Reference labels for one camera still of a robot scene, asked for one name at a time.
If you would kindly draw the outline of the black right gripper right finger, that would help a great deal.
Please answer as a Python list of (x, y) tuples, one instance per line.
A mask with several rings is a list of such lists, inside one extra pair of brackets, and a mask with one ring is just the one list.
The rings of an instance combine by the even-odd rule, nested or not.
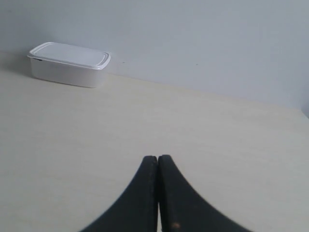
[(247, 232), (204, 200), (170, 155), (158, 158), (158, 202), (164, 232)]

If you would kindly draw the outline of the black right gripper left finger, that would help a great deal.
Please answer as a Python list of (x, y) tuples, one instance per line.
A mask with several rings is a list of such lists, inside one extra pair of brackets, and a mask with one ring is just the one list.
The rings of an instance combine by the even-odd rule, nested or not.
[(121, 196), (84, 232), (155, 232), (158, 201), (157, 158), (145, 156)]

